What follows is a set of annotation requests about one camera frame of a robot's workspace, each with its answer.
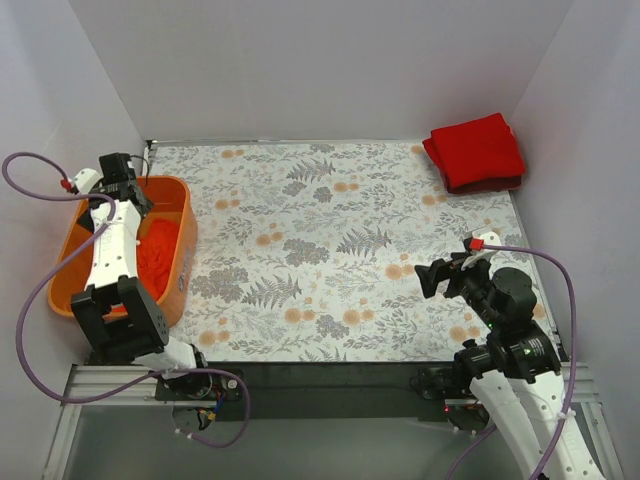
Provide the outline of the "orange t-shirt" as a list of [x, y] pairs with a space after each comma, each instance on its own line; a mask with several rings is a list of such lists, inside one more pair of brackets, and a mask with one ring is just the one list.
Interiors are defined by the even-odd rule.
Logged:
[[160, 218], [151, 222], [146, 236], [139, 240], [136, 250], [138, 276], [156, 301], [167, 288], [178, 235], [178, 223]]

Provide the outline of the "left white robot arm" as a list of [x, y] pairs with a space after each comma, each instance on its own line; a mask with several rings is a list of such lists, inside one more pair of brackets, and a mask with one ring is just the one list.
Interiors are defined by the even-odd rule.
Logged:
[[99, 164], [74, 179], [89, 196], [81, 224], [96, 238], [71, 311], [100, 361], [158, 370], [178, 378], [188, 398], [203, 399], [213, 386], [203, 355], [170, 334], [184, 312], [197, 239], [189, 189], [173, 177], [141, 186], [125, 153]]

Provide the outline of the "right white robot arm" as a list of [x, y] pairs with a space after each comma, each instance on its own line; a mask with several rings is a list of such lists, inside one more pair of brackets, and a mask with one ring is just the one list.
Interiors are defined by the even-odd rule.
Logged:
[[452, 383], [486, 409], [526, 479], [601, 479], [570, 407], [576, 374], [562, 373], [552, 341], [534, 318], [537, 297], [528, 274], [492, 270], [493, 248], [475, 239], [464, 253], [415, 266], [424, 297], [446, 283], [488, 327], [483, 345], [454, 356]]

